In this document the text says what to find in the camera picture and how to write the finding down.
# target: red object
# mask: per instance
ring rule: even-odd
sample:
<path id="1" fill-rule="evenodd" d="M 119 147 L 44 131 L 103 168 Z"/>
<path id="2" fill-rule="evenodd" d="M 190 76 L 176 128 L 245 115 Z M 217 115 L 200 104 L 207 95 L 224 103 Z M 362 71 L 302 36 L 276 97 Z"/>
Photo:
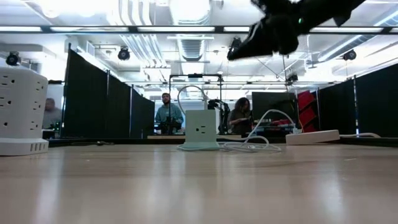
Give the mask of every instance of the red object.
<path id="1" fill-rule="evenodd" d="M 273 122 L 271 122 L 271 124 L 273 124 L 273 125 L 290 124 L 290 121 L 287 120 L 287 119 L 281 119 L 281 120 L 278 120 L 278 121 L 273 121 Z"/>
<path id="2" fill-rule="evenodd" d="M 304 133 L 310 133 L 310 132 L 315 132 L 318 130 L 313 126 L 313 124 L 309 124 L 306 127 L 304 127 L 303 131 L 304 131 Z"/>
<path id="3" fill-rule="evenodd" d="M 313 95 L 310 91 L 305 91 L 303 93 L 298 94 L 298 97 L 297 97 L 298 110 L 299 111 L 303 110 L 306 106 L 311 104 L 314 100 L 315 100 L 315 97 L 313 97 Z"/>
<path id="4" fill-rule="evenodd" d="M 300 121 L 303 127 L 305 127 L 305 125 L 307 125 L 309 122 L 311 122 L 314 118 L 316 118 L 317 116 L 315 115 L 315 113 L 313 112 L 313 109 L 311 107 L 303 110 L 300 113 Z"/>

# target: woman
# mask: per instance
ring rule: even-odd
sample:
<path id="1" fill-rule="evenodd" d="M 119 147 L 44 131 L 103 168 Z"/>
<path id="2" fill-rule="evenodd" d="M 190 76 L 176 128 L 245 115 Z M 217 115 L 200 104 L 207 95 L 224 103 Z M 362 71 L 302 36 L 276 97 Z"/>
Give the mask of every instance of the woman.
<path id="1" fill-rule="evenodd" d="M 228 132 L 231 134 L 246 134 L 251 132 L 250 102 L 242 97 L 235 103 L 228 116 Z"/>

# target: wooden table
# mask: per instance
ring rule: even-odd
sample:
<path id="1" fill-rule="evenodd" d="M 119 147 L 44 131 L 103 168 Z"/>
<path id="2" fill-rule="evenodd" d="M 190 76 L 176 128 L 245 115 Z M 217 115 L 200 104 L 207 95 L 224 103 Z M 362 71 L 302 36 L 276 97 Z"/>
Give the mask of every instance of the wooden table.
<path id="1" fill-rule="evenodd" d="M 398 150 L 52 148 L 0 157 L 4 224 L 396 223 Z"/>

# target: black curtain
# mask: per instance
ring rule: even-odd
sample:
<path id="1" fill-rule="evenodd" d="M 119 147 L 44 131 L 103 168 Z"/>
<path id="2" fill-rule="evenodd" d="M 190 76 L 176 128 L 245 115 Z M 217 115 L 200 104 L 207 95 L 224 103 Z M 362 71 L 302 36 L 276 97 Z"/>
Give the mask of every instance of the black curtain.
<path id="1" fill-rule="evenodd" d="M 398 137 L 398 64 L 356 79 L 361 133 Z"/>
<path id="2" fill-rule="evenodd" d="M 354 81 L 319 90 L 320 128 L 340 134 L 356 133 Z"/>
<path id="3" fill-rule="evenodd" d="M 107 138 L 129 138 L 131 87 L 112 75 L 108 80 Z"/>
<path id="4" fill-rule="evenodd" d="M 155 103 L 132 89 L 130 138 L 146 138 L 154 132 Z"/>
<path id="5" fill-rule="evenodd" d="M 69 50 L 62 138 L 106 137 L 107 73 Z"/>

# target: person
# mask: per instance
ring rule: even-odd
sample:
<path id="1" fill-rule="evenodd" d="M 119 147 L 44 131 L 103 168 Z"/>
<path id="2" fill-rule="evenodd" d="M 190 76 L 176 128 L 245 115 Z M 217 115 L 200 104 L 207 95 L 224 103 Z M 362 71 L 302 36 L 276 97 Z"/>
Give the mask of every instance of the person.
<path id="1" fill-rule="evenodd" d="M 181 110 L 178 106 L 174 105 L 170 102 L 170 94 L 163 93 L 162 94 L 163 105 L 157 110 L 155 121 L 158 123 L 164 123 L 167 121 L 169 117 L 169 109 L 171 110 L 171 119 L 179 124 L 184 122 L 184 118 L 182 116 Z M 176 133 L 178 130 L 173 128 L 173 133 Z"/>
<path id="2" fill-rule="evenodd" d="M 246 97 L 235 103 L 228 116 L 228 132 L 231 134 L 246 134 L 251 132 L 250 102 Z"/>
<path id="3" fill-rule="evenodd" d="M 47 98 L 45 100 L 43 128 L 53 129 L 56 123 L 61 122 L 62 110 L 55 107 L 55 100 Z"/>

